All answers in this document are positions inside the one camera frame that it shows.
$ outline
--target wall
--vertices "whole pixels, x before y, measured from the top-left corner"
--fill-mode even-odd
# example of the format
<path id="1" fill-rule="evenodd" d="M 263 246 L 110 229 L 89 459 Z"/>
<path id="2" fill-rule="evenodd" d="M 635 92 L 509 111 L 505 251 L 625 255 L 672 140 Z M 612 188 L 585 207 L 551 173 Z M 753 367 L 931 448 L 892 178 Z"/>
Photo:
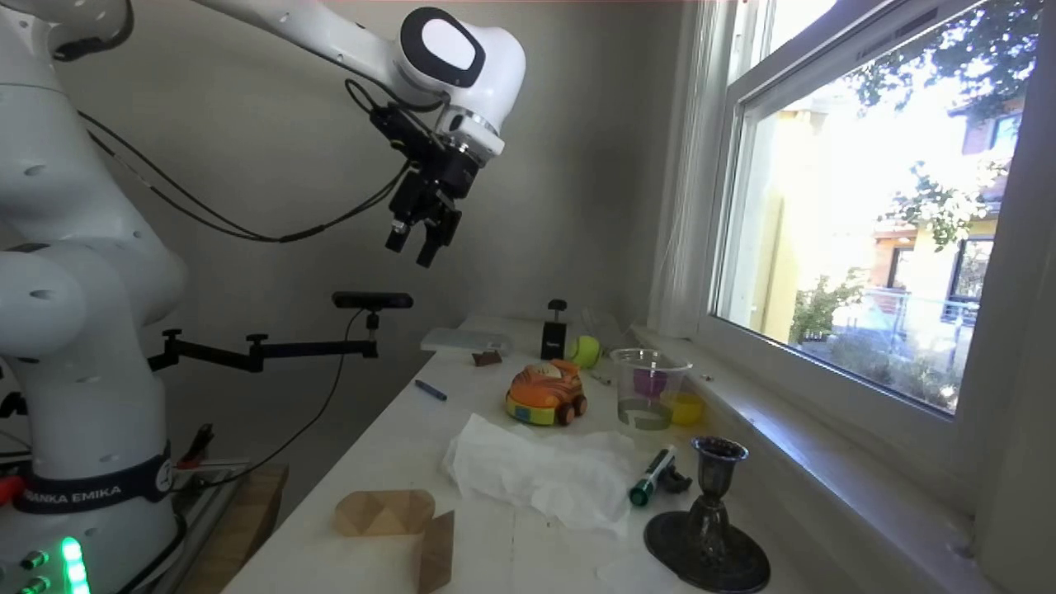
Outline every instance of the wall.
<path id="1" fill-rule="evenodd" d="M 335 5 L 394 36 L 417 3 Z M 61 75 L 78 109 L 210 207 L 282 233 L 344 210 L 401 167 L 344 95 L 339 68 L 186 0 L 135 9 L 126 45 L 61 65 Z M 189 296 L 157 329 L 182 328 L 189 339 L 231 351 L 254 329 L 336 339 L 347 315 L 329 306 L 329 290 L 417 296 L 414 309 L 383 318 L 377 362 L 344 367 L 335 410 L 292 448 L 292 459 L 310 459 L 295 483 L 322 473 L 408 381 L 434 328 L 471 309 L 540 318 L 553 294 L 577 315 L 645 318 L 680 5 L 595 0 L 448 9 L 509 25 L 526 44 L 527 81 L 505 125 L 505 157 L 481 173 L 459 238 L 434 269 L 414 263 L 419 238 L 401 257 L 383 246 L 386 207 L 295 246 L 242 243 L 186 220 L 116 166 L 132 202 L 192 269 Z M 335 371 L 335 361 L 273 362 L 263 375 L 204 362 L 164 371 L 174 448 L 189 447 L 198 423 L 214 423 L 217 455 L 256 459 L 310 420 Z"/>

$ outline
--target window frame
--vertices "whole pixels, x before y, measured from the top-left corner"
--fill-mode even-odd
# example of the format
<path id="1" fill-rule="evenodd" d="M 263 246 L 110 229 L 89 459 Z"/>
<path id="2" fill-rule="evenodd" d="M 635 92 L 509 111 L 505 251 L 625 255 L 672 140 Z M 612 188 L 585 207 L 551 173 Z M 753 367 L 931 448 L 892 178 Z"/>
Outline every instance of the window frame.
<path id="1" fill-rule="evenodd" d="M 672 238 L 684 238 L 684 243 L 670 246 L 670 241 L 659 241 L 651 305 L 654 329 L 676 332 L 676 328 L 690 323 L 693 339 L 707 353 L 762 381 L 766 386 L 772 386 L 772 392 L 814 412 L 823 423 L 835 425 L 842 436 L 856 439 L 878 459 L 903 470 L 910 477 L 916 477 L 923 487 L 960 510 L 973 510 L 980 495 L 984 464 L 973 462 L 976 443 L 984 443 L 988 436 L 988 423 L 980 423 L 980 412 L 999 412 L 997 404 L 984 404 L 976 397 L 980 386 L 995 386 L 995 375 L 1002 374 L 997 362 L 989 371 L 988 362 L 980 367 L 980 345 L 973 345 L 969 367 L 984 381 L 968 375 L 957 417 L 944 417 L 831 367 L 817 367 L 795 351 L 780 351 L 772 339 L 714 318 L 714 309 L 726 273 L 724 246 L 732 233 L 729 219 L 736 203 L 729 203 L 729 197 L 736 195 L 739 180 L 736 155 L 744 155 L 739 130 L 746 117 L 776 111 L 810 90 L 817 90 L 823 81 L 847 74 L 852 60 L 864 64 L 870 57 L 882 57 L 969 5 L 976 5 L 976 0 L 838 0 L 795 40 L 724 87 L 721 99 L 715 92 L 693 95 L 695 87 L 690 81 L 688 111 L 680 123 L 672 123 L 672 132 L 680 134 L 672 142 L 672 155 L 680 155 L 680 166 L 672 173 L 676 180 L 666 188 L 672 190 L 672 197 L 663 219 L 672 225 Z M 732 9 L 736 5 L 709 5 L 700 15 L 700 34 L 690 54 L 729 57 L 726 36 L 736 22 Z M 709 64 L 721 74 L 690 68 L 693 75 L 726 81 L 724 60 L 709 57 L 700 64 Z M 709 132 L 709 140 L 721 140 L 715 150 L 707 150 L 704 140 L 693 140 L 693 132 Z M 1007 320 L 1007 306 L 980 309 L 980 328 L 988 332 L 999 332 Z"/>

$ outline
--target cardboard piece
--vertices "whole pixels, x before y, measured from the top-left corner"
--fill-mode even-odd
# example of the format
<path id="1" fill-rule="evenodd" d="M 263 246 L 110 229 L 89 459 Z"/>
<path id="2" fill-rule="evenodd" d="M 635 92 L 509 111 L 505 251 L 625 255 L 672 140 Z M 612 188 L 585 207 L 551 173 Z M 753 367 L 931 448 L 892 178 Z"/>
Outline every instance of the cardboard piece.
<path id="1" fill-rule="evenodd" d="M 336 504 L 336 529 L 353 538 L 424 535 L 436 515 L 429 493 L 353 493 Z"/>
<path id="2" fill-rule="evenodd" d="M 452 582 L 456 510 L 425 524 L 419 543 L 419 594 L 434 594 Z"/>

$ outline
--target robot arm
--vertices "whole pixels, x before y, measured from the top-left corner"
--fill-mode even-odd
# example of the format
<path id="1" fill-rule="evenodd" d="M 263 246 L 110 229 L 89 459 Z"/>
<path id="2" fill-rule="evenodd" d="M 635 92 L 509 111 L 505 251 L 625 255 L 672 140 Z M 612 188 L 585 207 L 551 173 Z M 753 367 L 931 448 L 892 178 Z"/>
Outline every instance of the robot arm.
<path id="1" fill-rule="evenodd" d="M 236 19 L 260 25 L 295 45 L 386 87 L 401 101 L 377 107 L 373 125 L 407 152 L 408 173 L 390 202 L 390 246 L 424 220 L 419 263 L 452 241 L 459 229 L 456 197 L 469 195 L 475 173 L 502 155 L 502 123 L 512 111 L 526 48 L 505 30 L 469 25 L 456 15 L 419 5 L 386 44 L 335 14 L 322 0 L 198 0 Z M 442 107 L 439 125 L 424 132 L 408 109 Z"/>

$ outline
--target window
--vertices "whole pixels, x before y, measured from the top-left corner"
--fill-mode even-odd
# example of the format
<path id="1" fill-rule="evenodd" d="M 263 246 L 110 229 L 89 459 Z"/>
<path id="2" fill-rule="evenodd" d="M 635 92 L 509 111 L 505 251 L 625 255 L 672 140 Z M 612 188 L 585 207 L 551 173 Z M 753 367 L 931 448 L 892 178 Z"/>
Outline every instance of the window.
<path id="1" fill-rule="evenodd" d="M 729 44 L 704 45 L 729 64 L 704 64 L 726 90 L 700 92 L 680 125 L 676 232 L 654 287 L 657 320 L 688 323 L 695 305 L 707 351 L 963 509 L 963 410 L 995 405 L 973 404 L 980 323 L 1014 315 L 988 299 L 988 263 L 989 243 L 1022 241 L 1002 202 L 1041 5 L 835 0 L 780 45 L 746 34 L 758 5 L 714 5 L 707 40 Z"/>

